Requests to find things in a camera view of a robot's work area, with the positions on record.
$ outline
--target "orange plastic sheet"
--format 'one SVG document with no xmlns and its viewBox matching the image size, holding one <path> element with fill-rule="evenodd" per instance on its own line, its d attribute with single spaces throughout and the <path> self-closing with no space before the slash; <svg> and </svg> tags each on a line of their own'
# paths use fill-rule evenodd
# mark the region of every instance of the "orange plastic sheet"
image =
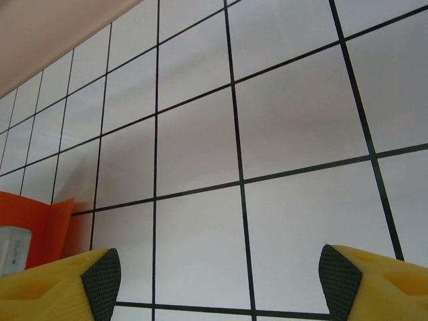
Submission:
<svg viewBox="0 0 428 321">
<path fill-rule="evenodd" d="M 0 225 L 21 227 L 32 233 L 27 269 L 60 258 L 73 206 L 73 199 L 47 205 L 0 192 Z"/>
</svg>

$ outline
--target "black grout line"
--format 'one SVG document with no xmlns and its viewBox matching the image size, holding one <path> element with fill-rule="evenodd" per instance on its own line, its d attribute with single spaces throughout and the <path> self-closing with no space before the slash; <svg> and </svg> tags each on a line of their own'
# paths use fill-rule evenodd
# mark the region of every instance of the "black grout line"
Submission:
<svg viewBox="0 0 428 321">
<path fill-rule="evenodd" d="M 268 67 L 268 68 L 263 69 L 263 70 L 260 70 L 259 72 L 255 72 L 254 74 L 248 75 L 246 77 L 242 77 L 241 79 L 236 80 L 235 83 L 239 84 L 241 82 L 244 82 L 246 80 L 252 79 L 252 78 L 257 77 L 257 76 L 260 76 L 260 75 L 265 74 L 267 72 L 270 72 L 272 70 L 284 67 L 284 66 L 286 66 L 286 65 L 288 65 L 288 64 L 290 64 L 292 62 L 296 62 L 298 60 L 307 58 L 307 57 L 312 56 L 312 55 L 314 55 L 314 54 L 316 54 L 318 52 L 321 52 L 321 51 L 327 50 L 327 49 L 329 49 L 331 47 L 334 47 L 335 45 L 338 45 L 338 44 L 339 44 L 339 41 L 333 41 L 332 43 L 328 43 L 326 45 L 323 45 L 322 47 L 319 47 L 319 48 L 316 48 L 316 49 L 311 50 L 309 52 L 303 53 L 300 56 L 296 56 L 296 57 L 291 58 L 289 60 L 286 60 L 284 62 L 280 62 L 279 64 L 273 65 L 273 66 Z"/>
<path fill-rule="evenodd" d="M 49 157 L 51 157 L 51 156 L 55 156 L 55 155 L 57 155 L 57 154 L 63 154 L 63 153 L 65 153 L 65 152 L 68 152 L 69 150 L 72 150 L 72 149 L 75 149 L 75 148 L 81 147 L 82 145 L 88 144 L 89 142 L 92 142 L 92 141 L 94 141 L 94 140 L 97 140 L 97 139 L 101 138 L 101 136 L 102 136 L 102 135 L 97 135 L 97 136 L 92 137 L 92 138 L 89 138 L 88 140 L 85 140 L 85 141 L 83 141 L 83 142 L 79 142 L 79 143 L 77 143 L 76 145 L 73 145 L 73 146 L 71 146 L 71 147 L 67 147 L 67 148 L 65 148 L 65 149 L 63 149 L 63 150 L 60 150 L 59 152 L 56 152 L 56 153 L 55 153 L 55 154 L 53 154 L 53 155 L 49 155 L 47 158 L 49 158 Z"/>
<path fill-rule="evenodd" d="M 18 96 L 18 89 L 19 88 L 16 88 L 15 98 L 13 99 L 12 112 L 11 112 L 11 117 L 9 119 L 9 128 L 11 127 L 11 123 L 12 123 L 12 116 L 13 116 L 13 111 L 15 109 L 16 97 Z M 9 137 L 9 129 L 6 130 L 5 148 L 3 148 L 3 152 L 1 153 L 0 170 L 1 170 L 1 165 L 3 164 L 3 157 L 5 156 L 7 137 Z"/>
<path fill-rule="evenodd" d="M 68 95 L 68 90 L 70 89 L 70 80 L 72 79 L 73 60 L 74 60 L 74 49 L 73 49 L 73 52 L 72 52 L 72 60 L 70 62 L 70 73 L 68 74 L 67 95 Z M 55 195 L 55 185 L 56 185 L 56 177 L 57 177 L 57 174 L 58 174 L 58 165 L 60 163 L 60 151 L 61 151 L 61 142 L 62 142 L 62 131 L 64 129 L 64 120 L 66 119 L 67 101 L 68 101 L 68 96 L 66 96 L 66 101 L 65 101 L 65 104 L 64 104 L 64 113 L 62 115 L 61 136 L 60 136 L 60 143 L 58 144 L 58 155 L 57 155 L 57 159 L 56 159 L 55 175 L 53 177 L 54 180 L 53 180 L 53 184 L 52 184 L 51 204 L 54 202 L 53 199 L 54 199 L 54 195 Z"/>
<path fill-rule="evenodd" d="M 139 57 L 141 57 L 141 56 L 143 56 L 143 55 L 147 54 L 149 51 L 152 51 L 152 50 L 153 50 L 153 49 L 155 49 L 156 47 L 157 47 L 157 45 L 154 45 L 154 46 L 152 46 L 152 47 L 150 47 L 150 48 L 148 48 L 148 49 L 144 50 L 142 53 L 139 53 L 138 55 L 136 55 L 136 56 L 134 56 L 134 57 L 130 58 L 129 60 L 126 60 L 125 62 L 122 62 L 119 66 L 114 67 L 114 68 L 112 68 L 111 70 L 108 70 L 108 71 L 106 72 L 106 74 L 111 74 L 112 72 L 115 72 L 117 69 L 120 69 L 121 67 L 123 67 L 123 66 L 125 66 L 125 65 L 129 64 L 130 62 L 133 62 L 134 60 L 138 59 Z"/>
<path fill-rule="evenodd" d="M 349 35 L 348 37 L 345 37 L 344 39 L 345 39 L 345 41 L 348 41 L 348 40 L 352 40 L 352 39 L 358 38 L 358 37 L 360 37 L 362 35 L 365 35 L 367 33 L 372 32 L 372 31 L 375 31 L 375 30 L 378 30 L 380 28 L 386 27 L 386 26 L 388 26 L 388 25 L 390 25 L 392 23 L 396 23 L 396 22 L 398 22 L 400 20 L 403 20 L 403 19 L 406 19 L 408 17 L 411 17 L 412 15 L 416 15 L 417 13 L 424 12 L 425 10 L 428 10 L 428 5 L 424 5 L 423 7 L 420 7 L 418 9 L 416 9 L 416 10 L 413 10 L 413 11 L 405 13 L 404 15 L 399 15 L 398 17 L 395 17 L 393 19 L 387 20 L 387 21 L 382 22 L 382 23 L 380 23 L 378 25 L 374 25 L 373 27 L 370 27 L 368 29 L 359 31 L 357 33 L 354 33 L 353 35 Z"/>
<path fill-rule="evenodd" d="M 364 137 L 366 140 L 368 153 L 371 156 L 373 155 L 373 157 L 371 158 L 373 173 L 374 173 L 374 177 L 376 179 L 377 187 L 379 190 L 379 196 L 381 198 L 383 211 L 385 213 L 385 219 L 387 221 L 389 235 L 391 236 L 391 242 L 393 244 L 395 257 L 397 259 L 401 259 L 404 261 L 403 251 L 401 249 L 397 229 L 395 227 L 393 213 L 391 211 L 391 206 L 389 205 L 389 200 L 388 200 L 387 192 L 385 189 L 385 184 L 383 182 L 382 173 L 381 173 L 381 170 L 379 167 L 379 162 L 378 162 L 377 158 L 375 157 L 375 155 L 376 155 L 375 146 L 374 146 L 373 141 L 372 141 L 370 128 L 368 127 L 368 122 L 367 122 L 366 114 L 364 111 L 364 107 L 362 105 L 362 100 L 361 100 L 361 95 L 360 95 L 360 92 L 358 89 L 358 85 L 356 83 L 355 73 L 354 73 L 354 69 L 352 67 L 352 63 L 350 60 L 349 51 L 348 51 L 348 48 L 346 46 L 346 42 L 345 42 L 345 39 L 343 36 L 343 30 L 342 30 L 342 26 L 340 24 L 336 4 L 335 4 L 334 0 L 329 0 L 329 3 L 330 3 L 330 8 L 331 8 L 334 24 L 336 26 L 336 31 L 337 31 L 337 34 L 339 37 L 340 47 L 342 49 L 343 59 L 344 59 L 345 65 L 346 65 L 346 71 L 348 72 L 348 77 L 349 77 L 349 82 L 350 82 L 350 85 L 352 88 L 352 93 L 354 94 L 354 100 L 355 100 L 356 108 L 358 110 L 358 116 L 360 118 L 362 131 L 364 133 Z"/>
<path fill-rule="evenodd" d="M 371 161 L 372 158 L 385 158 L 385 157 L 390 157 L 390 156 L 409 154 L 411 152 L 417 152 L 420 150 L 428 150 L 428 144 L 420 144 L 420 145 L 416 145 L 416 146 L 412 146 L 412 147 L 399 148 L 396 150 L 381 152 L 377 155 L 358 156 L 358 157 L 353 157 L 353 158 L 347 158 L 344 160 L 336 160 L 336 161 L 330 162 L 330 163 L 323 163 L 323 164 L 313 165 L 313 166 L 309 166 L 309 167 L 302 167 L 300 169 L 292 169 L 289 171 L 278 172 L 278 173 L 268 174 L 268 175 L 258 176 L 258 177 L 252 177 L 249 179 L 244 179 L 243 183 L 244 184 L 252 184 L 252 183 L 257 183 L 257 182 L 262 182 L 262 181 L 269 181 L 271 179 L 278 179 L 281 177 L 294 176 L 294 175 L 299 175 L 299 174 L 304 174 L 304 173 L 321 171 L 323 169 L 332 169 L 334 167 L 340 167 L 340 166 L 345 166 L 345 165 L 351 165 L 351 164 Z M 173 193 L 173 194 L 161 195 L 161 196 L 157 196 L 156 200 L 161 201 L 161 200 L 165 200 L 165 199 L 173 199 L 175 197 L 182 197 L 182 196 L 186 196 L 186 195 L 193 195 L 193 194 L 198 194 L 198 193 L 215 191 L 217 189 L 226 189 L 228 187 L 240 186 L 240 184 L 241 184 L 241 181 L 232 181 L 229 183 L 211 185 L 208 187 L 201 187 L 198 189 L 191 189 L 188 191 L 182 191 L 182 192 Z M 127 206 L 132 206 L 132 205 L 137 205 L 137 204 L 150 203 L 150 202 L 153 202 L 154 200 L 155 200 L 155 198 L 151 197 L 148 199 L 141 199 L 141 200 L 137 200 L 137 201 L 120 203 L 120 204 L 116 204 L 116 205 L 109 205 L 107 207 L 100 207 L 97 209 L 89 209 L 89 210 L 85 210 L 85 211 L 76 212 L 76 213 L 73 213 L 73 216 L 84 215 L 84 214 L 89 214 L 89 213 L 93 213 L 93 212 L 108 211 L 111 209 L 119 209 L 121 207 L 127 207 Z"/>
<path fill-rule="evenodd" d="M 40 76 L 40 83 L 39 83 L 39 90 L 37 91 L 37 100 L 35 101 L 35 107 L 34 107 L 34 114 L 35 111 L 37 110 L 37 104 L 39 103 L 39 97 L 40 97 L 40 90 L 41 90 L 41 82 L 43 81 L 43 74 L 44 74 L 45 70 L 41 71 L 41 76 Z M 34 131 L 34 123 L 35 123 L 35 115 L 33 116 L 33 124 L 31 125 L 31 133 L 29 135 L 29 141 L 28 141 L 28 149 L 27 149 L 27 156 L 25 158 L 25 166 L 24 166 L 24 173 L 22 174 L 22 182 L 21 182 L 21 188 L 19 190 L 19 195 L 22 195 L 22 188 L 24 186 L 24 178 L 25 178 L 25 172 L 27 170 L 28 167 L 28 155 L 29 155 L 29 148 L 31 146 L 31 139 L 33 137 L 33 131 Z"/>
<path fill-rule="evenodd" d="M 233 5 L 237 4 L 237 3 L 241 2 L 241 1 L 242 1 L 242 0 L 237 0 L 237 1 L 235 1 L 235 2 L 233 2 L 233 3 L 231 3 L 231 4 L 229 4 L 229 5 L 228 5 L 228 7 L 231 7 L 231 6 L 233 6 Z M 392 23 L 398 22 L 398 21 L 400 21 L 400 20 L 406 19 L 406 18 L 411 17 L 411 16 L 413 16 L 413 15 L 416 15 L 416 14 L 418 14 L 418 13 L 424 12 L 424 11 L 425 11 L 425 10 L 427 10 L 427 9 L 428 9 L 428 5 L 425 5 L 425 6 L 423 6 L 423 7 L 420 7 L 420 8 L 418 8 L 418 9 L 416 9 L 416 10 L 413 10 L 413 11 L 410 11 L 410 12 L 405 13 L 405 14 L 403 14 L 403 15 L 400 15 L 400 16 L 398 16 L 398 17 L 396 17 L 396 18 L 390 19 L 390 20 L 388 20 L 388 21 L 382 22 L 382 23 L 380 23 L 380 24 L 378 24 L 378 25 L 375 25 L 375 26 L 373 26 L 373 27 L 370 27 L 370 28 L 367 28 L 367 29 L 365 29 L 365 30 L 359 31 L 359 32 L 357 32 L 357 33 L 354 33 L 354 34 L 352 34 L 352 35 L 349 35 L 348 37 L 345 37 L 345 38 L 344 38 L 344 40 L 345 40 L 345 41 L 348 41 L 348 40 L 355 39 L 355 38 L 357 38 L 357 37 L 360 37 L 360 36 L 362 36 L 362 35 L 365 35 L 365 34 L 367 34 L 367 33 L 372 32 L 372 31 L 378 30 L 378 29 L 380 29 L 380 28 L 382 28 L 382 27 L 386 27 L 387 25 L 390 25 L 390 24 L 392 24 Z M 223 10 L 224 10 L 224 8 L 222 8 L 222 9 L 220 9 L 220 10 L 218 10 L 218 11 L 214 12 L 214 14 L 211 14 L 211 15 L 209 15 L 208 17 L 205 17 L 205 18 L 203 18 L 202 20 L 200 20 L 200 21 L 198 21 L 198 22 L 196 22 L 196 23 L 192 24 L 190 27 L 187 27 L 186 29 L 184 29 L 184 30 L 182 30 L 182 31 L 179 31 L 177 34 L 170 36 L 170 37 L 169 37 L 168 39 L 166 39 L 166 40 L 163 40 L 159 45 L 162 45 L 162 44 L 164 44 L 164 43 L 168 42 L 169 40 L 172 40 L 173 38 L 175 38 L 175 37 L 176 37 L 176 36 L 178 36 L 179 34 L 182 34 L 184 31 L 187 31 L 187 30 L 191 29 L 192 27 L 197 26 L 197 25 L 198 25 L 198 24 L 200 24 L 201 22 L 204 22 L 205 20 L 207 20 L 209 17 L 212 17 L 212 16 L 214 16 L 214 15 L 216 15 L 216 14 L 218 14 L 218 13 L 222 12 Z M 307 56 L 310 56 L 310 55 L 312 55 L 312 54 L 316 54 L 316 53 L 318 53 L 319 51 L 322 51 L 322 50 L 328 49 L 329 47 L 332 47 L 332 46 L 337 45 L 337 44 L 339 44 L 339 42 L 338 42 L 338 41 L 335 41 L 335 42 L 330 43 L 330 44 L 328 44 L 328 45 L 322 46 L 322 47 L 320 47 L 320 48 L 318 48 L 318 49 L 315 49 L 315 50 L 309 51 L 308 53 L 305 53 L 304 55 L 301 55 L 301 56 L 299 56 L 299 57 L 300 57 L 300 59 L 305 58 L 305 57 L 307 57 Z M 117 66 L 117 67 L 115 67 L 115 68 L 111 69 L 110 71 L 106 72 L 105 74 L 102 74 L 101 76 L 98 76 L 97 78 L 95 78 L 94 80 L 92 80 L 92 81 L 88 82 L 87 84 L 83 85 L 82 87 L 80 87 L 80 88 L 78 88 L 78 89 L 74 90 L 73 92 L 68 93 L 68 94 L 67 94 L 67 95 L 65 95 L 64 97 L 62 97 L 62 98 L 60 98 L 59 100 L 57 100 L 57 101 L 55 101 L 55 102 L 51 103 L 50 105 L 48 105 L 48 106 L 44 107 L 43 109 L 38 110 L 35 114 L 39 114 L 40 112 L 44 111 L 45 109 L 47 109 L 47 108 L 49 108 L 49 107 L 52 107 L 53 105 L 57 104 L 57 103 L 58 103 L 58 102 L 60 102 L 61 100 L 66 99 L 68 96 L 71 96 L 72 94 L 75 94 L 76 92 L 78 92 L 78 91 L 80 91 L 80 90 L 84 89 L 85 87 L 87 87 L 87 86 L 89 86 L 89 85 L 93 84 L 93 83 L 94 83 L 94 82 L 96 82 L 97 80 L 99 80 L 99 79 L 103 78 L 104 76 L 106 76 L 106 75 L 108 75 L 108 74 L 110 74 L 110 73 L 112 73 L 112 72 L 116 71 L 117 69 L 119 69 L 119 68 L 121 68 L 121 67 L 125 66 L 126 64 L 129 64 L 130 62 L 134 61 L 135 59 L 139 58 L 140 56 L 143 56 L 144 54 L 148 53 L 150 50 L 153 50 L 154 48 L 156 48 L 156 46 L 157 46 L 157 45 L 154 45 L 154 46 L 152 46 L 151 48 L 149 48 L 149 49 L 147 49 L 147 50 L 143 51 L 142 53 L 139 53 L 138 55 L 136 55 L 136 56 L 134 56 L 134 57 L 130 58 L 129 60 L 127 60 L 127 61 L 123 62 L 122 64 L 120 64 L 119 66 Z M 260 72 L 256 72 L 256 73 L 254 73 L 254 74 L 252 74 L 252 75 L 250 75 L 250 76 L 246 76 L 246 77 L 244 77 L 244 78 L 242 78 L 242 79 L 236 80 L 236 81 L 235 81 L 235 83 L 237 84 L 237 83 L 243 82 L 243 81 L 245 81 L 245 80 L 247 80 L 247 79 L 250 79 L 250 78 L 256 77 L 256 76 L 258 76 L 258 75 L 260 75 L 260 74 L 264 74 L 265 72 L 268 72 L 268 71 L 270 71 L 270 70 L 273 70 L 273 69 L 276 69 L 276 68 L 282 67 L 282 66 L 284 66 L 284 65 L 286 65 L 286 64 L 290 64 L 291 62 L 294 62 L 294 61 L 295 61 L 295 58 L 292 58 L 291 60 L 288 60 L 287 62 L 280 63 L 280 64 L 278 64 L 278 65 L 275 65 L 275 66 L 272 66 L 272 67 L 266 68 L 265 70 L 262 70 L 262 71 L 260 71 Z M 34 116 L 34 115 L 31 115 L 30 117 L 27 117 L 26 119 L 21 120 L 20 122 L 18 122 L 17 124 L 14 124 L 13 126 L 10 126 L 10 125 L 9 125 L 9 128 L 8 128 L 8 129 L 6 129 L 6 130 L 4 130 L 3 132 L 0 132 L 0 134 L 3 134 L 3 133 L 5 133 L 5 132 L 7 132 L 9 129 L 11 129 L 11 128 L 13 128 L 13 127 L 15 127 L 15 126 L 17 126 L 17 125 L 21 124 L 22 122 L 25 122 L 26 120 L 30 119 L 32 116 Z"/>
<path fill-rule="evenodd" d="M 211 89 L 211 90 L 209 90 L 208 92 L 204 92 L 204 93 L 202 93 L 202 94 L 199 94 L 198 96 L 195 96 L 195 97 L 189 98 L 189 99 L 187 99 L 187 100 L 184 100 L 184 101 L 182 101 L 182 102 L 179 102 L 178 104 L 172 105 L 171 107 L 168 107 L 168 108 L 162 109 L 162 110 L 158 111 L 158 114 L 163 114 L 164 112 L 168 112 L 169 110 L 175 109 L 175 108 L 180 107 L 180 106 L 185 105 L 185 104 L 188 104 L 189 102 L 194 102 L 195 100 L 198 100 L 198 99 L 204 98 L 204 97 L 206 97 L 206 96 L 208 96 L 208 95 L 214 94 L 215 92 L 219 92 L 220 90 L 223 90 L 223 89 L 226 89 L 226 88 L 230 87 L 230 85 L 231 85 L 231 84 L 229 83 L 229 84 L 225 84 L 225 85 L 222 85 L 222 86 L 220 86 L 220 87 L 217 87 L 217 88 Z"/>
<path fill-rule="evenodd" d="M 154 90 L 154 156 L 153 156 L 153 230 L 152 230 L 152 304 L 156 304 L 156 197 L 158 174 L 158 114 L 159 114 L 159 37 L 161 30 L 161 0 L 158 0 L 156 22 L 156 80 Z M 152 308 L 152 321 L 155 321 L 156 310 Z"/>
<path fill-rule="evenodd" d="M 146 308 L 171 311 L 204 312 L 215 314 L 234 314 L 239 316 L 271 316 L 274 318 L 291 318 L 304 320 L 331 320 L 329 314 L 310 313 L 310 312 L 287 312 L 287 311 L 269 311 L 269 310 L 248 310 L 235 308 L 212 308 L 206 306 L 176 306 L 172 304 L 150 304 L 137 302 L 116 302 L 116 306 L 125 306 L 129 308 Z"/>
<path fill-rule="evenodd" d="M 225 10 L 225 28 L 226 28 L 226 39 L 227 39 L 227 54 L 229 56 L 229 72 L 231 80 L 231 93 L 233 103 L 233 118 L 235 124 L 235 139 L 236 139 L 236 151 L 237 151 L 237 164 L 239 171 L 239 188 L 241 191 L 241 206 L 242 206 L 242 221 L 243 221 L 243 235 L 245 240 L 245 254 L 247 259 L 247 276 L 248 276 L 248 292 L 249 292 L 249 303 L 251 307 L 251 319 L 257 320 L 255 314 L 255 294 L 254 294 L 254 282 L 253 282 L 253 268 L 251 264 L 251 249 L 249 246 L 249 229 L 248 229 L 248 217 L 247 217 L 247 202 L 245 200 L 245 186 L 243 178 L 243 165 L 242 165 L 242 151 L 241 151 L 241 139 L 239 134 L 239 118 L 236 101 L 236 90 L 235 90 L 235 74 L 233 72 L 233 56 L 232 56 L 232 44 L 229 28 L 229 13 L 227 8 L 227 0 L 223 0 Z"/>
<path fill-rule="evenodd" d="M 275 173 L 275 174 L 268 174 L 268 175 L 264 175 L 264 176 L 253 177 L 250 179 L 245 179 L 244 183 L 245 184 L 251 184 L 251 183 L 256 183 L 256 182 L 269 181 L 271 179 L 278 179 L 281 177 L 288 177 L 288 176 L 293 176 L 293 175 L 298 175 L 298 174 L 321 171 L 323 169 L 332 169 L 334 167 L 351 165 L 351 164 L 361 163 L 361 162 L 370 161 L 370 160 L 371 160 L 371 157 L 369 155 L 360 156 L 360 157 L 353 157 L 353 158 L 348 158 L 348 159 L 344 159 L 344 160 L 337 160 L 337 161 L 334 161 L 331 163 L 324 163 L 324 164 L 319 164 L 319 165 L 314 165 L 314 166 L 309 166 L 309 167 L 303 167 L 300 169 L 292 169 L 290 171 L 279 172 L 279 173 Z"/>
<path fill-rule="evenodd" d="M 133 120 L 132 122 L 129 122 L 128 124 L 122 125 L 122 126 L 120 126 L 120 127 L 118 127 L 118 128 L 112 129 L 112 130 L 109 130 L 108 132 L 102 133 L 100 136 L 97 136 L 97 137 L 101 137 L 101 136 L 102 136 L 102 137 L 104 137 L 104 136 L 107 136 L 107 135 L 113 134 L 114 132 L 118 132 L 119 130 L 122 130 L 122 129 L 126 128 L 126 127 L 129 127 L 129 126 L 132 126 L 132 125 L 138 124 L 139 122 L 142 122 L 142 121 L 144 121 L 144 120 L 146 120 L 146 119 L 152 118 L 152 117 L 154 117 L 155 115 L 156 115 L 156 114 L 155 114 L 155 113 L 153 113 L 153 114 L 150 114 L 150 115 L 147 115 L 147 116 L 141 117 L 141 118 L 139 118 L 139 119 Z"/>
<path fill-rule="evenodd" d="M 204 22 L 204 21 L 208 20 L 209 18 L 212 18 L 212 17 L 214 17 L 215 15 L 217 15 L 217 14 L 221 13 L 223 10 L 224 10 L 224 7 L 222 7 L 221 9 L 219 9 L 219 10 L 217 10 L 217 11 L 213 12 L 212 14 L 210 14 L 210 15 L 206 16 L 206 17 L 205 17 L 205 18 L 203 18 L 202 20 L 199 20 L 199 21 L 195 22 L 194 24 L 192 24 L 192 25 L 190 25 L 190 26 L 188 26 L 188 27 L 184 28 L 183 30 L 179 31 L 178 33 L 176 33 L 176 34 L 174 34 L 174 35 L 172 35 L 172 36 L 170 36 L 170 37 L 166 38 L 165 40 L 162 40 L 161 42 L 158 42 L 158 45 L 163 45 L 164 43 L 166 43 L 166 42 L 168 42 L 168 41 L 170 41 L 170 40 L 172 40 L 172 39 L 176 38 L 177 36 L 179 36 L 179 35 L 183 34 L 184 32 L 186 32 L 186 31 L 188 31 L 188 30 L 190 30 L 190 29 L 192 29 L 193 27 L 196 27 L 197 25 L 199 25 L 199 24 L 201 24 L 202 22 Z"/>
<path fill-rule="evenodd" d="M 377 158 L 397 156 L 397 155 L 402 155 L 402 154 L 408 154 L 410 152 L 419 152 L 420 150 L 427 150 L 427 149 L 428 149 L 428 143 L 419 144 L 419 145 L 410 146 L 410 147 L 398 148 L 395 150 L 388 150 L 386 152 L 378 152 Z"/>
<path fill-rule="evenodd" d="M 113 23 L 110 23 L 110 31 L 108 34 L 108 46 L 107 46 L 107 59 L 106 59 L 106 77 L 104 79 L 104 93 L 102 97 L 102 111 L 101 111 L 101 124 L 100 124 L 100 139 L 98 141 L 98 157 L 96 161 L 96 175 L 95 175 L 95 189 L 94 189 L 94 203 L 93 208 L 96 208 L 96 197 L 98 194 L 98 179 L 100 176 L 100 159 L 101 159 L 101 144 L 102 144 L 102 127 L 104 125 L 104 110 L 106 107 L 106 92 L 107 92 L 107 78 L 108 78 L 108 62 L 110 60 L 110 45 L 112 43 L 112 30 Z M 95 227 L 95 212 L 92 214 L 92 225 L 91 225 L 91 236 L 89 241 L 89 250 L 92 250 L 92 242 L 94 240 L 94 227 Z"/>
</svg>

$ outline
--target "black rubber pad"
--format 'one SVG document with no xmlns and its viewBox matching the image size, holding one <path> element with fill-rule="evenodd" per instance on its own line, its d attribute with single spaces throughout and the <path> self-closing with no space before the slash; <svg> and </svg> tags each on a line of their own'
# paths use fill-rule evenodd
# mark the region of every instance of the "black rubber pad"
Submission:
<svg viewBox="0 0 428 321">
<path fill-rule="evenodd" d="M 116 249 L 109 249 L 81 276 L 95 321 L 110 321 L 120 285 L 120 260 Z"/>
<path fill-rule="evenodd" d="M 333 321 L 347 321 L 362 272 L 331 245 L 322 248 L 318 273 Z"/>
</svg>

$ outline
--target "white tile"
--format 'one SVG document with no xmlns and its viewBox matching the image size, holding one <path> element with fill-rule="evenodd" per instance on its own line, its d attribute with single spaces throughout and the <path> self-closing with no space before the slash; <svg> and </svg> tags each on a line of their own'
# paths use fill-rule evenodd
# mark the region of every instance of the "white tile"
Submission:
<svg viewBox="0 0 428 321">
<path fill-rule="evenodd" d="M 95 214 L 94 249 L 118 250 L 121 302 L 152 302 L 153 204 L 145 203 Z"/>
<path fill-rule="evenodd" d="M 58 152 L 65 105 L 66 100 L 63 99 L 35 115 L 27 163 Z"/>
<path fill-rule="evenodd" d="M 428 268 L 428 151 L 379 160 L 404 258 Z"/>
<path fill-rule="evenodd" d="M 159 47 L 159 110 L 230 82 L 224 15 Z"/>
<path fill-rule="evenodd" d="M 251 321 L 251 316 L 204 312 L 156 310 L 156 321 Z"/>
<path fill-rule="evenodd" d="M 115 306 L 112 321 L 152 321 L 152 310 Z"/>
<path fill-rule="evenodd" d="M 19 195 L 24 169 L 0 177 L 0 191 Z"/>
<path fill-rule="evenodd" d="M 322 247 L 394 257 L 369 162 L 245 186 L 260 310 L 327 313 L 318 277 Z"/>
<path fill-rule="evenodd" d="M 93 140 L 60 154 L 54 203 L 74 198 L 75 212 L 94 207 L 99 144 Z"/>
<path fill-rule="evenodd" d="M 249 308 L 239 187 L 157 202 L 156 303 Z"/>
<path fill-rule="evenodd" d="M 223 0 L 161 1 L 159 40 L 169 38 L 221 8 Z"/>
<path fill-rule="evenodd" d="M 73 52 L 69 52 L 43 71 L 37 111 L 66 97 Z"/>
<path fill-rule="evenodd" d="M 8 95 L 0 99 L 0 132 L 3 132 L 9 128 L 15 95 L 16 90 L 8 93 Z"/>
<path fill-rule="evenodd" d="M 6 137 L 7 137 L 7 132 L 0 134 L 0 164 L 1 164 L 1 159 L 3 158 L 3 152 L 5 151 Z"/>
<path fill-rule="evenodd" d="M 61 150 L 100 135 L 105 83 L 101 78 L 68 97 Z"/>
<path fill-rule="evenodd" d="M 18 87 L 11 125 L 34 115 L 37 95 L 39 94 L 41 72 Z"/>
<path fill-rule="evenodd" d="M 230 88 L 159 115 L 158 195 L 239 179 Z"/>
<path fill-rule="evenodd" d="M 102 139 L 97 207 L 153 197 L 154 119 Z"/>
<path fill-rule="evenodd" d="M 25 165 L 33 118 L 9 130 L 0 174 Z"/>
<path fill-rule="evenodd" d="M 25 169 L 21 195 L 46 204 L 51 203 L 56 163 L 53 156 Z"/>
<path fill-rule="evenodd" d="M 427 0 L 336 0 L 345 37 L 428 4 Z"/>
<path fill-rule="evenodd" d="M 110 25 L 75 48 L 69 92 L 106 73 L 109 35 Z"/>
<path fill-rule="evenodd" d="M 348 42 L 377 151 L 428 141 L 428 12 Z"/>
<path fill-rule="evenodd" d="M 78 255 L 90 250 L 92 214 L 70 217 L 61 258 Z"/>
<path fill-rule="evenodd" d="M 155 94 L 154 49 L 108 75 L 102 131 L 108 132 L 153 114 Z"/>
<path fill-rule="evenodd" d="M 229 23 L 235 79 L 338 39 L 327 0 L 245 0 Z"/>
<path fill-rule="evenodd" d="M 245 177 L 367 154 L 339 47 L 236 86 Z"/>
<path fill-rule="evenodd" d="M 144 0 L 113 22 L 108 69 L 156 45 L 157 0 Z"/>
</svg>

